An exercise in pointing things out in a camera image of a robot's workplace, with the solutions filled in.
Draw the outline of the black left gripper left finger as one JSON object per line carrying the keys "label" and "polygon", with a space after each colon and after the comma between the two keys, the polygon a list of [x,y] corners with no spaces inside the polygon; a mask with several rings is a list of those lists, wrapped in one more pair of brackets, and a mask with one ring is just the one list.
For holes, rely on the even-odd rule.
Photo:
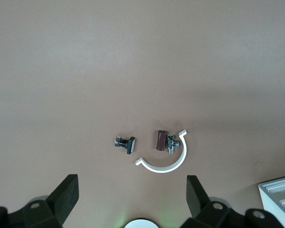
{"label": "black left gripper left finger", "polygon": [[10,228],[61,228],[79,199],[78,175],[69,174],[47,197],[9,215]]}

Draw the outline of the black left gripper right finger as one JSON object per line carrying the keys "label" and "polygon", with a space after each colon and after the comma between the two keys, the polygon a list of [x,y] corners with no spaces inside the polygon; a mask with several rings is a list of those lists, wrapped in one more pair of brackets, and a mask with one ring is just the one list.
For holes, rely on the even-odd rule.
{"label": "black left gripper right finger", "polygon": [[187,176],[186,201],[191,213],[182,228],[244,228],[245,216],[225,203],[211,200],[195,175]]}

